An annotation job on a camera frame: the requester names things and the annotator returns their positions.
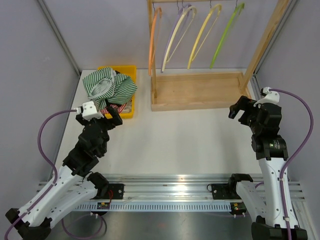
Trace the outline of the cream hanger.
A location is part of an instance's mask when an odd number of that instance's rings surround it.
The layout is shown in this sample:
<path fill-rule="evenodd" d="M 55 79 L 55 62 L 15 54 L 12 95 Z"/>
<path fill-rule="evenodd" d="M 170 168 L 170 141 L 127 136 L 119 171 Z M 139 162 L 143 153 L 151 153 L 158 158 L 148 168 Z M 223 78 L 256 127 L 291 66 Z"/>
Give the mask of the cream hanger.
<path fill-rule="evenodd" d="M 179 28 L 179 30 L 178 30 L 175 38 L 174 38 L 174 41 L 173 41 L 173 44 L 172 44 L 172 47 L 171 47 L 171 51 L 174 49 L 174 47 L 175 47 L 176 44 L 178 43 L 178 40 L 180 39 L 182 33 L 186 30 L 187 26 L 189 25 L 189 23 L 190 23 L 190 21 L 191 21 L 191 19 L 192 19 L 191 17 L 192 17 L 192 13 L 190 12 L 190 15 L 189 15 L 188 20 L 187 20 L 187 22 L 185 23 L 185 25 L 182 25 L 182 24 L 180 25 L 180 28 Z M 165 65 L 165 67 L 162 68 L 162 66 L 163 66 L 163 62 L 162 62 L 162 64 L 161 64 L 161 69 L 160 69 L 160 72 L 161 72 L 161 73 L 163 73 L 163 72 L 165 71 L 166 66 L 167 66 L 168 63 L 169 63 L 169 62 L 167 62 L 166 65 Z"/>

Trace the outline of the green white striped tank top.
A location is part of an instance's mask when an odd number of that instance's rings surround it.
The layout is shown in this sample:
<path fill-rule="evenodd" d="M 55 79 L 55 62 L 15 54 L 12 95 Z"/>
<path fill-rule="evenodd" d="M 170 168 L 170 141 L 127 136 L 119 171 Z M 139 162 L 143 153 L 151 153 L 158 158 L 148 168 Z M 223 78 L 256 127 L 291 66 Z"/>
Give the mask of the green white striped tank top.
<path fill-rule="evenodd" d="M 114 93 L 115 88 L 115 71 L 111 67 L 104 67 L 96 70 L 83 78 L 84 90 L 89 100 L 94 101 L 99 110 L 103 110 Z"/>

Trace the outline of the red white striped tank top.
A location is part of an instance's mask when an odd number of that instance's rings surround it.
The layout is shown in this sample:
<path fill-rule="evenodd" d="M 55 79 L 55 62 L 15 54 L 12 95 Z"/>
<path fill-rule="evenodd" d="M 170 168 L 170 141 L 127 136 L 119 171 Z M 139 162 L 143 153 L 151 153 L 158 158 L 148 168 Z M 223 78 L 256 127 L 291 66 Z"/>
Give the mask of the red white striped tank top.
<path fill-rule="evenodd" d="M 107 107 L 111 106 L 113 109 L 115 109 L 119 114 L 132 114 L 134 111 L 134 100 L 130 99 L 127 103 L 125 104 L 115 104 L 115 103 L 110 103 L 107 100 L 105 100 L 106 107 L 101 110 L 102 113 L 108 114 Z"/>

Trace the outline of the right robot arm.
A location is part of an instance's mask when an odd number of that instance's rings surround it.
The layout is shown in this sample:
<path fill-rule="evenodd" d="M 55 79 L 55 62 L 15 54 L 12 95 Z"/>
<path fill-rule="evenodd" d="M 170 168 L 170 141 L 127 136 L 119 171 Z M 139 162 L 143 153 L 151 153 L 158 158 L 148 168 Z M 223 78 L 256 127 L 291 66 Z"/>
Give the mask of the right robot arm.
<path fill-rule="evenodd" d="M 233 174 L 227 185 L 232 198 L 241 198 L 250 214 L 254 240 L 306 240 L 295 216 L 285 165 L 289 163 L 285 140 L 279 135 L 282 108 L 273 100 L 256 101 L 246 96 L 229 108 L 230 119 L 243 111 L 239 122 L 251 129 L 251 146 L 263 176 L 265 200 L 249 175 Z"/>

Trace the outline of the green hanger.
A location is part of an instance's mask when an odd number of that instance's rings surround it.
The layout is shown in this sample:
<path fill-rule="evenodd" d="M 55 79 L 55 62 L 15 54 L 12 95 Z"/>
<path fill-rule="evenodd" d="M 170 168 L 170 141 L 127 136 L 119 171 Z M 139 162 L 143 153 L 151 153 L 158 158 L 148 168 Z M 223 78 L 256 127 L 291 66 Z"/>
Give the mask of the green hanger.
<path fill-rule="evenodd" d="M 231 28 L 233 27 L 233 25 L 236 23 L 238 17 L 240 16 L 240 14 L 241 14 L 241 12 L 242 12 L 242 10 L 244 8 L 245 8 L 245 3 L 244 2 L 241 2 L 241 3 L 238 4 L 238 1 L 236 1 L 236 6 L 234 8 L 234 11 L 233 11 L 232 15 L 230 16 L 230 19 L 229 19 L 229 21 L 228 21 L 228 23 L 227 23 L 227 25 L 226 25 L 226 27 L 225 27 L 225 29 L 223 31 L 223 34 L 222 34 L 222 36 L 220 38 L 220 41 L 219 41 L 219 43 L 217 45 L 215 53 L 214 53 L 214 55 L 212 57 L 212 60 L 211 60 L 210 66 L 209 66 L 210 69 L 212 69 L 215 66 L 216 60 L 217 60 L 217 58 L 218 58 L 218 56 L 219 56 L 219 54 L 220 54 L 220 52 L 222 50 L 222 47 L 223 47 L 223 45 L 224 45 L 224 43 L 225 43 L 225 41 L 226 41 L 226 39 L 228 37 L 228 34 L 229 34 Z"/>

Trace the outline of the black tank top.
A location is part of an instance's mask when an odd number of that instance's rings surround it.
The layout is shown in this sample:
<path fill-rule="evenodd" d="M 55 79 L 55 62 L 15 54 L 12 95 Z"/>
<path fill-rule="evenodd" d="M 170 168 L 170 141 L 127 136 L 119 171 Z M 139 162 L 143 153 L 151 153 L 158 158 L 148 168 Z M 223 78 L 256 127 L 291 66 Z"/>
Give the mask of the black tank top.
<path fill-rule="evenodd" d="M 107 100 L 111 104 L 123 105 L 128 101 L 129 90 L 128 90 L 128 80 L 129 76 L 122 74 L 118 71 L 115 72 L 115 86 L 114 92 L 111 97 Z"/>

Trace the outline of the orange hanger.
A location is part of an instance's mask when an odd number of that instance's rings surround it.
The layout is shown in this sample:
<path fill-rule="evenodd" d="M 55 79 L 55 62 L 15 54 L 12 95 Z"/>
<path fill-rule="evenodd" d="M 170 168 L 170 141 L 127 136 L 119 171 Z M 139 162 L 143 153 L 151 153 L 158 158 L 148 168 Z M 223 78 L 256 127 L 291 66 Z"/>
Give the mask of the orange hanger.
<path fill-rule="evenodd" d="M 149 41 L 149 55 L 148 55 L 148 75 L 152 75 L 152 66 L 155 61 L 155 54 L 157 48 L 157 41 L 159 33 L 157 33 L 157 37 L 155 40 L 155 32 L 156 32 L 156 25 L 157 20 L 161 21 L 162 19 L 162 8 L 157 7 L 154 11 L 154 16 L 151 24 L 151 32 L 150 32 L 150 41 Z"/>

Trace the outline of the purple hanger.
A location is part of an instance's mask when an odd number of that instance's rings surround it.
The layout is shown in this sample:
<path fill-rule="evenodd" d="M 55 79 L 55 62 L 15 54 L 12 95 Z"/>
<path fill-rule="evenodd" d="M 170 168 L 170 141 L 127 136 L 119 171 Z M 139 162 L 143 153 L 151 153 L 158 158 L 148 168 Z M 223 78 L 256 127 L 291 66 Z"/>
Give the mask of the purple hanger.
<path fill-rule="evenodd" d="M 190 16 L 190 13 L 191 13 L 191 20 L 190 20 L 188 26 L 186 27 L 185 31 L 182 33 L 182 35 L 181 35 L 180 39 L 178 40 L 177 44 L 175 45 L 174 49 L 171 50 L 172 44 L 175 40 L 175 37 L 178 33 L 180 26 L 181 25 L 184 26 L 186 24 L 186 22 Z M 168 40 L 167 40 L 167 43 L 165 46 L 163 60 L 162 60 L 162 68 L 164 68 L 166 66 L 166 64 L 170 61 L 171 57 L 175 53 L 181 40 L 183 39 L 184 35 L 188 31 L 196 13 L 197 13 L 197 10 L 195 10 L 191 4 L 188 4 L 187 6 L 182 6 L 182 8 L 178 10 L 177 17 L 175 18 L 173 26 L 171 27 L 171 31 L 170 31 L 170 34 L 169 34 L 169 37 L 168 37 Z"/>

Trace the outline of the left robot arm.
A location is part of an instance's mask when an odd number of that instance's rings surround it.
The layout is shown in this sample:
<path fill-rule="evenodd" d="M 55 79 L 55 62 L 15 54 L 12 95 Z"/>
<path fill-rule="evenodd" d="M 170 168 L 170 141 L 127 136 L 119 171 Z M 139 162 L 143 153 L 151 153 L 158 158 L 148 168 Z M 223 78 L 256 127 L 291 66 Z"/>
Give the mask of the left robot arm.
<path fill-rule="evenodd" d="M 122 125 L 118 111 L 110 104 L 106 106 L 107 118 L 88 101 L 73 109 L 76 120 L 83 126 L 75 147 L 56 168 L 49 160 L 54 175 L 29 202 L 20 208 L 11 208 L 5 214 L 11 226 L 4 235 L 16 229 L 24 240 L 44 240 L 55 225 L 75 207 L 91 199 L 117 198 L 117 184 L 109 181 L 92 169 L 107 152 L 110 139 L 108 132 Z"/>

